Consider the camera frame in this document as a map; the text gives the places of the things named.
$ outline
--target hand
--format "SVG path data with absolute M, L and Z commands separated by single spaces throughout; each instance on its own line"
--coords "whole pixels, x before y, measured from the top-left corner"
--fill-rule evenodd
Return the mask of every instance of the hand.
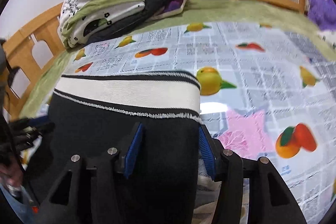
M 19 187 L 22 184 L 23 173 L 14 156 L 10 156 L 9 159 L 10 165 L 8 167 L 0 164 L 0 182 Z

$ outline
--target purple cloth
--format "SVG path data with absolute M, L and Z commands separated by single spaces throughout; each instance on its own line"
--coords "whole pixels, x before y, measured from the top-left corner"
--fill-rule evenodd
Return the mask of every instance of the purple cloth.
M 309 0 L 308 18 L 324 30 L 336 30 L 336 5 L 333 0 Z
M 168 5 L 165 6 L 161 14 L 179 9 L 182 5 L 183 0 L 172 0 Z

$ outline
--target yellow fruit print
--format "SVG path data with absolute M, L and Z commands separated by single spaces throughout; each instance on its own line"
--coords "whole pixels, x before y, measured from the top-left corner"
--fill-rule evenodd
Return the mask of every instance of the yellow fruit print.
M 305 88 L 306 86 L 314 86 L 320 80 L 316 79 L 314 75 L 312 75 L 306 68 L 300 66 L 300 75 L 302 78 L 302 86 Z
M 24 150 L 22 153 L 23 157 L 21 158 L 21 163 L 28 164 L 28 150 Z
M 130 44 L 130 43 L 133 43 L 133 42 L 136 42 L 136 41 L 133 40 L 133 38 L 132 38 L 131 35 L 129 35 L 128 37 L 125 37 L 125 38 L 119 43 L 119 45 L 118 45 L 117 47 L 115 47 L 115 48 L 121 48 L 121 47 L 124 47 L 124 46 L 126 46 L 126 45 L 128 45 L 128 44 Z
M 196 78 L 201 84 L 201 95 L 213 95 L 221 89 L 235 89 L 232 83 L 224 81 L 219 72 L 212 67 L 204 67 L 197 71 Z
M 268 29 L 272 29 L 272 25 L 266 24 L 266 23 L 260 23 L 259 24 L 260 28 L 268 28 Z
M 333 198 L 334 198 L 335 195 L 336 195 L 336 179 L 334 180 L 333 194 L 331 195 L 331 200 L 333 200 Z
M 76 57 L 75 57 L 75 60 L 74 61 L 78 61 L 80 60 L 82 57 L 85 57 L 85 49 L 82 48 L 79 50 L 79 52 L 77 53 Z
M 211 27 L 204 25 L 204 23 L 191 23 L 187 26 L 187 30 L 184 33 L 198 32 L 200 30 L 203 30 L 204 28 L 211 28 Z

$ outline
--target wooden bed frame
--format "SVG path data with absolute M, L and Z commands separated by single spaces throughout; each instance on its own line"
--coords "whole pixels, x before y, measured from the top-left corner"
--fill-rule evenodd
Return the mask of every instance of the wooden bed frame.
M 306 0 L 260 1 L 295 10 L 302 14 L 305 11 Z M 55 58 L 65 50 L 57 34 L 59 25 L 58 17 L 60 15 L 62 4 L 63 3 L 60 3 L 50 8 L 32 19 L 3 45 L 11 67 L 19 66 L 30 81 L 30 84 L 20 98 L 8 86 L 6 87 L 8 96 L 5 96 L 4 107 L 11 115 L 11 119 L 15 119 L 19 116 L 21 109 L 39 78 L 51 67 Z M 33 58 L 32 49 L 34 42 L 31 35 L 34 35 L 38 41 L 45 41 L 53 54 L 53 58 L 51 58 L 43 68 L 40 68 Z

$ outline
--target clothing pile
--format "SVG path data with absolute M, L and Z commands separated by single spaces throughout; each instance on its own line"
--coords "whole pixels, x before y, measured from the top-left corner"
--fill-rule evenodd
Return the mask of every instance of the clothing pile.
M 153 15 L 166 11 L 165 7 L 169 7 L 172 1 L 65 0 L 61 9 L 59 35 L 65 47 L 117 38 Z

